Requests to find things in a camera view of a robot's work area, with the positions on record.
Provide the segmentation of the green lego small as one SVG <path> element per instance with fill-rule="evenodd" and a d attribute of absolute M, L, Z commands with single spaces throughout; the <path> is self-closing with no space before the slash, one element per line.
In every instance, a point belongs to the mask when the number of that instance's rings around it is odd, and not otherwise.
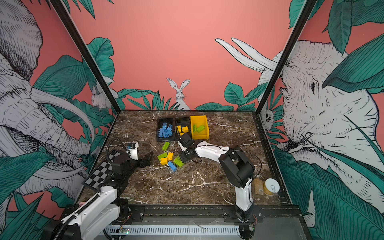
<path fill-rule="evenodd" d="M 162 154 L 158 155 L 157 157 L 158 157 L 158 160 L 161 161 L 161 159 L 166 159 L 168 157 L 168 153 L 167 152 L 162 153 Z"/>

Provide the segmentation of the large green lego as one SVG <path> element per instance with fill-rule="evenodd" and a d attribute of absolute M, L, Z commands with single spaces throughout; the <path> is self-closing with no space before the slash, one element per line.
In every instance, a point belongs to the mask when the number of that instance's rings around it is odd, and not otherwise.
<path fill-rule="evenodd" d="M 180 156 L 177 156 L 177 157 L 173 160 L 173 163 L 174 163 L 177 167 L 179 167 L 179 168 L 181 168 L 181 167 L 184 165 L 184 163 L 182 162 Z"/>

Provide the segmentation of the large blue lego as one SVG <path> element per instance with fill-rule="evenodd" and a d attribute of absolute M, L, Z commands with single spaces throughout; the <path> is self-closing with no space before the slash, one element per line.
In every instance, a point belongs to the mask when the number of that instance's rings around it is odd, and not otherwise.
<path fill-rule="evenodd" d="M 163 138 L 169 138 L 172 136 L 172 131 L 170 131 L 168 129 L 163 129 L 163 130 L 164 130 L 164 137 Z"/>

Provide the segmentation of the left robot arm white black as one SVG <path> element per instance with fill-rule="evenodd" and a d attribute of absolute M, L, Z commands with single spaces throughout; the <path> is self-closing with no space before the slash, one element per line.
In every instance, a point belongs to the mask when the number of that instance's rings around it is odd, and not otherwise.
<path fill-rule="evenodd" d="M 100 184 L 99 191 L 61 221 L 53 221 L 43 229 L 42 240 L 93 240 L 114 221 L 125 223 L 133 214 L 128 201 L 120 197 L 129 178 L 138 168 L 152 164 L 153 152 L 133 159 L 133 152 L 106 152 L 112 171 Z"/>

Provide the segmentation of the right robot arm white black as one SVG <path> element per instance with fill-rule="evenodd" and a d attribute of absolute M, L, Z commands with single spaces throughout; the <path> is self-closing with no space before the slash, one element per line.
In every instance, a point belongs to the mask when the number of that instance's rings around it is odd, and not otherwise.
<path fill-rule="evenodd" d="M 183 163 L 195 158 L 206 158 L 220 163 L 227 179 L 235 187 L 235 214 L 245 222 L 251 215 L 253 206 L 252 180 L 255 166 L 237 145 L 221 147 L 203 140 L 193 140 L 189 135 L 178 138 Z"/>

